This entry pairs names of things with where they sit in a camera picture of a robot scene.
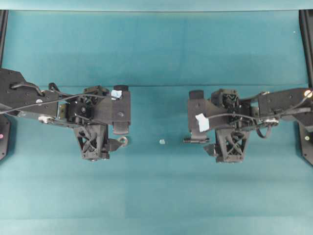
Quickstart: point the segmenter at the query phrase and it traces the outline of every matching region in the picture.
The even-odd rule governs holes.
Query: green fabric surface
[[[132,124],[128,146],[91,163],[72,130],[11,118],[0,235],[312,233],[313,167],[296,124],[253,132],[242,164],[182,143],[190,90],[307,87],[297,11],[10,12],[3,66],[66,93],[130,84]]]
[[[11,11],[3,67],[43,86],[307,83],[298,11]]]
[[[297,225],[284,234],[309,234],[313,168],[300,156],[294,123],[281,122],[267,140],[252,133],[242,164],[217,164],[201,145],[182,143],[189,135],[188,91],[204,89],[209,96],[219,87],[131,87],[130,145],[95,163],[81,159],[70,129],[13,121],[11,152],[0,163],[4,234],[82,234],[77,226],[89,234],[172,234],[177,229],[185,234],[249,234],[257,217],[262,217],[255,222],[260,227],[274,217]],[[245,97],[291,86],[225,88]],[[81,89],[62,88],[67,93]],[[214,132],[209,136],[214,140]],[[166,144],[159,144],[160,139]],[[89,224],[93,218],[99,223],[95,228]],[[190,226],[178,228],[179,221]],[[217,224],[208,227],[213,221]],[[286,230],[270,224],[257,227],[256,234]]]
[[[52,11],[262,11],[313,8],[311,0],[1,0],[1,9]]]

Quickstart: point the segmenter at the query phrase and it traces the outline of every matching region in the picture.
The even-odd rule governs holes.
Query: black metal frame
[[[8,21],[8,10],[0,10],[0,68],[2,68],[4,41],[6,35],[6,26]],[[0,160],[4,158],[8,152],[8,143],[10,136],[11,123],[4,115],[0,115]]]
[[[309,87],[313,88],[313,10],[299,11],[299,24],[307,64]],[[299,125],[302,156],[313,164],[313,133]]]

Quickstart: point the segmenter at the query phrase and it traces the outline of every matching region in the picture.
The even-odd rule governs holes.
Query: bolt
[[[118,112],[117,115],[119,115],[120,117],[123,117],[124,113],[123,112]]]

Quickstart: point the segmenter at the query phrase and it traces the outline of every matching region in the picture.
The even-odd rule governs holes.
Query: wire
[[[112,95],[106,95],[106,96],[102,96],[102,95],[97,95],[97,94],[75,94],[75,95],[71,95],[71,96],[68,96],[68,97],[65,97],[65,98],[62,98],[62,99],[56,99],[56,100],[52,100],[52,101],[46,101],[46,102],[42,102],[42,103],[35,103],[35,104],[28,104],[28,105],[24,105],[24,106],[21,106],[21,107],[17,107],[17,108],[14,108],[14,109],[8,109],[8,110],[4,110],[4,111],[0,111],[0,115],[1,114],[7,114],[7,113],[10,113],[10,112],[13,112],[13,111],[18,111],[20,109],[26,109],[26,108],[30,108],[30,107],[34,107],[34,106],[37,106],[37,105],[45,105],[45,104],[52,104],[52,103],[57,103],[57,102],[62,102],[62,101],[66,101],[66,100],[69,100],[69,99],[73,99],[73,98],[76,98],[76,97],[81,97],[81,96],[91,96],[91,97],[98,97],[98,98],[115,98],[115,99],[119,99],[118,97],[115,97],[115,96],[112,96]]]
[[[216,114],[216,115],[212,115],[212,116],[208,116],[207,118],[208,119],[211,119],[211,118],[218,118],[218,117],[223,117],[223,116],[232,116],[232,117],[242,117],[242,118],[248,118],[248,119],[251,119],[251,120],[260,120],[260,119],[264,119],[264,118],[272,118],[272,117],[276,117],[276,116],[279,116],[279,115],[282,115],[284,113],[287,113],[291,110],[294,110],[296,108],[298,108],[300,105],[302,105],[310,96],[310,94],[313,94],[313,91],[311,91],[310,93],[308,93],[299,103],[297,103],[296,105],[278,113],[278,114],[275,114],[275,115],[271,115],[271,116],[265,116],[265,117],[259,117],[259,118],[256,118],[256,117],[252,117],[252,116],[248,116],[248,115],[242,115],[242,114]]]
[[[291,110],[293,110],[293,109],[298,108],[300,105],[302,105],[302,104],[309,98],[309,96],[310,96],[311,94],[313,94],[313,91],[311,91],[311,92],[308,93],[306,96],[304,96],[304,98],[303,98],[299,103],[297,103],[296,105],[293,105],[292,107],[290,107],[290,108],[286,109],[285,111],[282,111],[282,112],[280,112],[280,113],[278,113],[278,114],[276,114],[276,115],[274,115],[274,116],[279,116],[279,115],[282,115],[282,114],[284,114],[284,113],[287,113],[287,112],[289,112],[289,111],[291,111]]]
[[[249,118],[251,120],[259,120],[259,118],[251,117],[251,116],[243,115],[243,114],[216,114],[216,115],[208,116],[207,118],[211,119],[211,118],[219,118],[223,116],[232,116],[232,117]]]

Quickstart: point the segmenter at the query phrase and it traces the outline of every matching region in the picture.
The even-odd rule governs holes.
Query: black cable
[[[249,119],[251,119],[251,120],[256,120],[256,121],[259,120],[259,118],[251,117],[251,116],[247,116],[247,115],[243,115],[243,114],[228,114],[228,113],[227,113],[227,114],[216,114],[216,115],[208,116],[207,118],[208,118],[208,119],[211,119],[211,118],[219,118],[219,117],[224,117],[224,116],[249,118]]]
[[[102,95],[97,95],[97,94],[75,94],[75,95],[71,95],[65,98],[61,98],[61,99],[56,99],[56,100],[52,100],[52,101],[46,101],[46,102],[42,102],[42,103],[35,103],[35,104],[28,104],[28,105],[24,105],[18,108],[14,108],[14,109],[8,109],[5,111],[0,111],[0,115],[1,114],[7,114],[13,111],[18,111],[20,109],[26,109],[26,108],[30,108],[30,107],[34,107],[37,105],[45,105],[45,104],[52,104],[52,103],[57,103],[57,102],[62,102],[62,101],[66,101],[68,99],[73,99],[76,97],[81,97],[81,96],[91,96],[91,97],[98,97],[98,98],[115,98],[117,100],[119,100],[119,98],[112,96],[112,95],[106,95],[106,96],[102,96]]]
[[[288,109],[286,109],[286,110],[284,110],[284,111],[282,111],[282,112],[280,112],[280,113],[278,113],[278,114],[276,114],[274,116],[279,116],[279,115],[282,115],[282,114],[284,114],[286,112],[289,112],[289,111],[291,111],[293,109],[298,108],[300,105],[302,105],[309,98],[309,95],[311,95],[311,94],[313,94],[313,91],[311,91],[306,96],[304,96],[304,98],[298,104],[293,105],[292,107],[290,107],[290,108],[288,108]]]
[[[271,129],[272,129],[272,126],[268,126],[268,129],[265,133],[265,136],[262,134],[261,130],[259,128],[256,129],[256,133],[258,134],[259,137],[263,138],[263,139],[266,139],[270,136],[271,134]]]

